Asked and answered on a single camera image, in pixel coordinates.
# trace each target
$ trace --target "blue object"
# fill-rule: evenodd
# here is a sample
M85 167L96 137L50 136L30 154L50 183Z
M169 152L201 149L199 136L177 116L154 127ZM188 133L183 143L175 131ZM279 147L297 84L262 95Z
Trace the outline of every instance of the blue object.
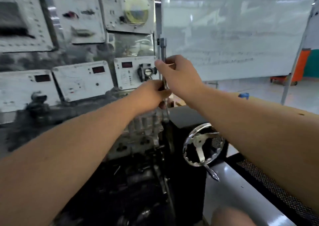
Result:
M241 98L246 98L246 100L249 99L249 93L241 93L238 95L238 97L241 97Z

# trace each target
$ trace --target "hand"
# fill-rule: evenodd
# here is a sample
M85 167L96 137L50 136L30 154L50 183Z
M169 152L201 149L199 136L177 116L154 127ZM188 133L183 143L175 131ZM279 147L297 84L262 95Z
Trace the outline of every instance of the hand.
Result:
M155 66L165 77L173 94L190 105L194 95L199 93L201 88L205 86L202 79L199 77L193 64L181 55L168 57L166 63L175 63L176 69L173 70L161 60L157 60Z
M137 115L154 110L171 95L172 92L169 89L158 91L161 86L161 80L148 80L127 96L135 107Z

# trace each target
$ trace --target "right arm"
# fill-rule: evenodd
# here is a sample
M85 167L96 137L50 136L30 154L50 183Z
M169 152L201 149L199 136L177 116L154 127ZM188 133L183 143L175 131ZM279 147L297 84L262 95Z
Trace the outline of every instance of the right arm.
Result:
M177 55L157 61L171 91L209 120L238 151L319 213L319 121L205 86Z

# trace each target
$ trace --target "control panel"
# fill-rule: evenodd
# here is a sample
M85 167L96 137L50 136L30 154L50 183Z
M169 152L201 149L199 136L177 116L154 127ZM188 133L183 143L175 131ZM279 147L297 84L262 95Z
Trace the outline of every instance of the control panel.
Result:
M24 109L34 94L46 95L50 106L61 103L50 70L0 73L0 112Z
M39 0L0 0L0 52L52 49Z
M109 31L154 32L154 0L102 0Z
M105 41L99 0L53 1L67 41L73 44Z
M149 79L159 79L154 66L156 56L115 58L114 66L120 90L135 89Z
M52 71L66 101L103 95L114 87L106 61L54 67Z

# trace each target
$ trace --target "left arm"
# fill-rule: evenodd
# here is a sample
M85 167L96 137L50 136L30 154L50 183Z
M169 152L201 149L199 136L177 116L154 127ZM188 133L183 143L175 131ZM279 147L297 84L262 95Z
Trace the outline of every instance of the left arm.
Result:
M170 95L160 80L46 131L0 161L2 225L49 225L137 115Z

